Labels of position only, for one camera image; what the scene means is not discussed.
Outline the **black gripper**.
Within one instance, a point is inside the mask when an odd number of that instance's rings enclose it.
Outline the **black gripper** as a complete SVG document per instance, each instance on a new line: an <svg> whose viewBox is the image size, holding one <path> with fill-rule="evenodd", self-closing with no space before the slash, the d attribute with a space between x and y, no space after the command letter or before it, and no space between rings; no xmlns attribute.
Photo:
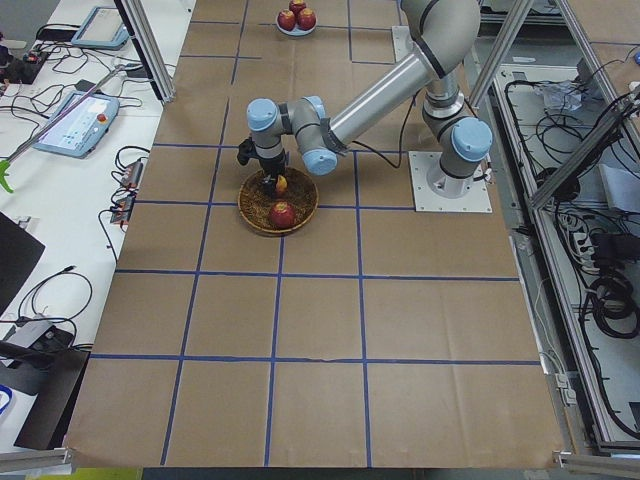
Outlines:
<svg viewBox="0 0 640 480"><path fill-rule="evenodd" d="M237 161L246 166L251 159L256 159L266 175L261 180L261 187L265 195L274 194L274 178L285 174L285 150L278 141L274 146L259 146L252 138L246 138L238 145Z"/></svg>

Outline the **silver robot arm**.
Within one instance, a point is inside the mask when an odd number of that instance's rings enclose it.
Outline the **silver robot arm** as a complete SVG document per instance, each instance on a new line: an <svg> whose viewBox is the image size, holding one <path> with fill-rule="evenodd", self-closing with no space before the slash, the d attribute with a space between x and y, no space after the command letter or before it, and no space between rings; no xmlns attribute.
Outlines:
<svg viewBox="0 0 640 480"><path fill-rule="evenodd" d="M488 125L465 113L455 76L477 37L480 8L475 1L448 0L403 1L400 7L409 25L409 52L393 69L334 117L317 96L280 104L252 100L246 110L250 135L238 147L238 162L255 158L268 177L276 177L285 167L281 138L291 135L307 170L327 175L349 144L424 90L423 119L442 147L426 175L428 186L445 198L466 195L493 142Z"/></svg>

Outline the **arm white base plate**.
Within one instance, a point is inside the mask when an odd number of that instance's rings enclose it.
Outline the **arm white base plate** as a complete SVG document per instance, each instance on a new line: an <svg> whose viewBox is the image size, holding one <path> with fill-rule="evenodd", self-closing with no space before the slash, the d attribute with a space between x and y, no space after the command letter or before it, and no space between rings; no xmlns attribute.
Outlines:
<svg viewBox="0 0 640 480"><path fill-rule="evenodd" d="M413 58L415 54L414 42L408 26L396 25L391 28L391 37L394 50L394 63L398 64L407 56Z"/></svg>
<svg viewBox="0 0 640 480"><path fill-rule="evenodd" d="M417 212L493 212L487 182L480 165L466 179L448 177L441 169L441 152L410 151L413 198Z"/></svg>

